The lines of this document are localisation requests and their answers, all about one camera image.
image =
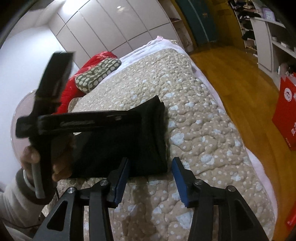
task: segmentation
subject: red pillow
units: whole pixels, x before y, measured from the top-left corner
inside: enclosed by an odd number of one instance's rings
[[[117,58],[117,56],[108,51],[101,52],[92,57],[89,61],[87,61],[85,65],[83,65],[82,68],[68,80],[66,87],[61,95],[61,105],[58,107],[57,112],[55,114],[68,113],[68,106],[70,101],[74,98],[83,97],[86,95],[76,87],[75,78],[78,75],[96,66],[98,63],[100,63],[106,58]]]

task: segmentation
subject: quilted comforter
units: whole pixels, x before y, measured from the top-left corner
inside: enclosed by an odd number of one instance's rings
[[[101,83],[73,111],[129,110],[155,95],[167,109],[169,166],[178,156],[186,169],[211,186],[234,185],[271,239],[275,226],[271,201],[238,130],[202,81],[194,77],[187,56],[173,49],[151,54]],[[69,186],[87,188],[99,180],[64,180],[58,190],[62,194]],[[122,202],[110,209],[114,240],[120,241],[187,240],[192,215],[193,210],[180,201],[171,173],[129,180]],[[87,208],[84,228],[88,230]]]

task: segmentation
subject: white bedsheet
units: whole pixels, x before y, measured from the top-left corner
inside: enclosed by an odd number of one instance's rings
[[[172,48],[175,49],[177,52],[185,54],[189,57],[189,55],[178,45],[171,43],[169,40],[164,39],[163,37],[158,36],[156,39],[150,41],[148,44],[134,50],[133,52],[127,54],[126,56],[122,57],[120,60],[122,62],[121,66],[108,75],[102,82],[108,81],[111,76],[115,75],[119,71],[123,70],[124,68],[128,67],[129,65],[137,62],[138,60],[144,58],[147,55],[153,54],[157,51],[167,49],[167,48]],[[210,82],[207,80],[207,78],[204,76],[204,74],[201,72],[201,70],[195,65],[195,63],[191,60],[191,65],[192,65],[192,70],[194,75],[199,78],[209,89],[211,95],[213,98],[216,100],[217,104],[220,106],[225,111],[225,108],[223,106],[223,103],[217,93],[217,91],[214,89],[214,87],[210,84]],[[276,197],[274,194],[273,187],[271,185],[271,182],[267,175],[265,174],[264,167],[261,164],[261,162],[258,160],[258,158],[249,150],[246,148],[246,151],[249,155],[250,161],[252,162],[252,165],[264,185],[264,188],[266,189],[268,196],[271,200],[272,207],[274,210],[274,216],[275,220],[277,220],[277,213],[278,213],[278,208],[277,208],[277,202],[276,202]]]

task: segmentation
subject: black folded fabric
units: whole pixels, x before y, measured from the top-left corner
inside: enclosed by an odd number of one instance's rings
[[[244,24],[243,24],[244,28],[246,29],[252,29],[253,30],[253,26],[252,26],[252,23],[251,21],[246,21]]]
[[[164,103],[155,96],[131,109],[141,116],[139,124],[76,135],[71,177],[107,177],[118,168],[123,157],[131,160],[132,177],[167,172],[164,110]]]
[[[260,18],[260,14],[255,13],[255,12],[248,12],[248,11],[241,11],[239,13],[239,15],[237,16],[237,18],[239,19],[239,22],[241,23],[243,20],[245,20],[246,18],[254,18],[254,17],[258,17]]]
[[[253,31],[247,31],[247,32],[245,32],[245,34],[242,36],[242,39],[243,39],[243,40],[248,40],[248,38],[249,38],[249,39],[256,40],[256,39],[255,39],[255,34],[254,34]]]

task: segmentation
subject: black cable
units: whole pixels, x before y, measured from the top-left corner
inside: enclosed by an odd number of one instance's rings
[[[28,226],[28,227],[21,227],[21,226],[18,226],[16,224],[13,224],[12,222],[6,220],[5,218],[1,218],[4,222],[8,222],[10,225],[14,226],[14,227],[17,227],[19,229],[31,229],[31,228],[35,228],[35,227],[39,227],[41,224],[36,224],[36,225],[32,225],[32,226]]]
[[[57,200],[59,200],[59,192],[57,191],[57,188],[56,187],[54,189],[55,189],[56,194],[57,194]]]

